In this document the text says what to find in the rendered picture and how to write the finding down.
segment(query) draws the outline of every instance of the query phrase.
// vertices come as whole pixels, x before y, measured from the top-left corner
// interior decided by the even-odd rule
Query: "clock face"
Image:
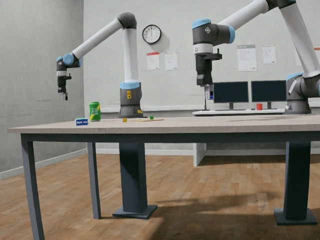
[[[146,26],[142,32],[142,37],[148,44],[155,44],[161,38],[161,30],[156,25]]]

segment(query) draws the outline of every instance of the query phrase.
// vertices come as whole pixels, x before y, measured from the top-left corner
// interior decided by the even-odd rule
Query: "metal table frame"
[[[93,218],[101,218],[96,143],[119,143],[122,204],[114,216],[148,219],[157,208],[148,205],[145,143],[286,143],[284,207],[275,209],[278,225],[316,225],[307,208],[311,141],[320,131],[151,133],[151,134],[44,134],[22,133],[22,158],[33,239],[44,240],[33,142],[87,143]]]

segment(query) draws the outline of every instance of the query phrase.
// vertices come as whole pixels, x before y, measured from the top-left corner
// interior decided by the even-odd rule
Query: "wooden floor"
[[[285,156],[146,156],[149,220],[113,217],[122,205],[118,155],[98,155],[103,219],[93,219],[87,156],[36,171],[46,240],[320,240],[316,226],[277,226]],[[308,207],[320,222],[320,155],[312,155]],[[0,181],[0,240],[31,240],[25,181]]]

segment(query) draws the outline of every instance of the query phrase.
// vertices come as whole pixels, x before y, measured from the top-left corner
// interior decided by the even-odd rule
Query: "yellow warning sticker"
[[[130,90],[127,90],[127,91],[126,91],[126,97],[127,97],[128,99],[131,99],[131,91],[130,91]]]

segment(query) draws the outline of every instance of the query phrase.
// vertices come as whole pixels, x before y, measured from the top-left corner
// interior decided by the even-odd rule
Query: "robotic arm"
[[[120,83],[120,112],[119,118],[142,118],[144,115],[140,107],[142,97],[141,83],[138,81],[138,54],[137,54],[137,21],[132,13],[125,12],[118,15],[111,23],[78,46],[71,53],[56,60],[56,75],[58,93],[62,100],[68,100],[66,90],[67,69],[80,68],[81,58],[93,48],[106,40],[118,30],[123,29],[124,51],[124,82]]]
[[[213,46],[231,44],[235,39],[235,30],[274,8],[279,8],[282,13],[304,70],[287,76],[285,113],[310,114],[308,98],[320,97],[320,65],[296,0],[253,0],[218,24],[211,24],[209,19],[194,21],[192,32],[197,85],[208,87],[213,84],[211,61],[222,59],[221,55],[213,54]]]

